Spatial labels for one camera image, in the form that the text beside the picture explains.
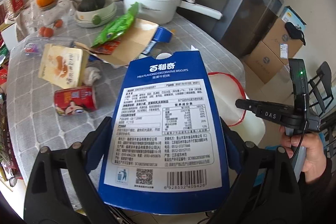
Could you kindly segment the right hand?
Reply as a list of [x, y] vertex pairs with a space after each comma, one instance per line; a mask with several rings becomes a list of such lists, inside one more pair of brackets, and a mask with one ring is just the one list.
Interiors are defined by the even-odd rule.
[[[284, 147], [288, 156], [293, 157], [291, 147], [297, 147], [301, 140], [299, 135], [289, 137], [285, 135], [284, 126], [279, 127], [281, 133], [281, 146]], [[327, 165], [326, 156], [323, 152], [321, 138], [317, 134], [309, 133], [303, 136], [301, 145], [306, 148], [306, 157], [302, 167], [307, 184], [316, 182], [324, 173]]]

